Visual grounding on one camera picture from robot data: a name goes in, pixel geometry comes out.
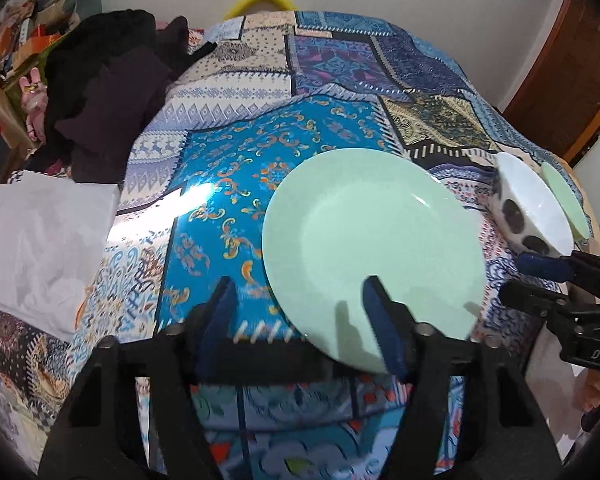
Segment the right hand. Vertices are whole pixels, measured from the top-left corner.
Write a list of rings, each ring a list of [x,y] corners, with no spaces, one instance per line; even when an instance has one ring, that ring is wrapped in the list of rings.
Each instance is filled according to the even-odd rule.
[[[577,377],[573,405],[583,413],[600,406],[599,370],[585,370]]]

